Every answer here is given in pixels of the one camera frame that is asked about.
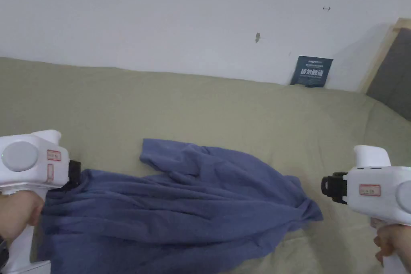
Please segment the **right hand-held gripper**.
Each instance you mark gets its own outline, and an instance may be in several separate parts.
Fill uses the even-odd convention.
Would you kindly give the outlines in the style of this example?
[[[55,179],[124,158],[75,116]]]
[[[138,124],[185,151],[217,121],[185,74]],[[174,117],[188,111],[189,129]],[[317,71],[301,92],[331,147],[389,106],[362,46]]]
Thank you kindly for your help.
[[[411,169],[392,166],[387,151],[370,145],[354,148],[356,165],[323,177],[321,191],[370,218],[370,226],[411,224]]]

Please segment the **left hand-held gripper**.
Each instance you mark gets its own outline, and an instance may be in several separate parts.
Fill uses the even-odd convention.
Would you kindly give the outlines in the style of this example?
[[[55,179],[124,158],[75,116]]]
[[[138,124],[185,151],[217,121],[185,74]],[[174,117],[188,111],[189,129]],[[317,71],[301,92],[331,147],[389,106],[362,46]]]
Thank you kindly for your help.
[[[44,130],[0,139],[0,191],[34,191],[42,199],[49,190],[68,191],[80,184],[81,164],[59,145],[61,133]],[[10,246],[3,274],[49,274],[49,260],[31,262],[35,228],[27,226]]]

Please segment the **person's right hand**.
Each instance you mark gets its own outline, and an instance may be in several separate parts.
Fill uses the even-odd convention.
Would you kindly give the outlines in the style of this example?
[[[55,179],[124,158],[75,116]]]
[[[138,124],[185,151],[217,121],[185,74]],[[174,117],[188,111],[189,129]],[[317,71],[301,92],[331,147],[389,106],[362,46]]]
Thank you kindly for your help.
[[[384,257],[396,253],[405,269],[411,272],[411,227],[406,225],[387,225],[377,231],[374,243],[380,248],[375,257],[384,266]]]

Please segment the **person's left hand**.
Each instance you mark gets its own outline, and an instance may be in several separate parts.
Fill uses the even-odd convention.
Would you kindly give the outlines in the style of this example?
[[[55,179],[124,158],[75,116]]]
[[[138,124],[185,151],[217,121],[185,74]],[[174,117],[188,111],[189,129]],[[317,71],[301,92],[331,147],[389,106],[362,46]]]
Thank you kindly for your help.
[[[28,226],[38,224],[44,200],[33,191],[0,196],[0,235],[8,245]]]

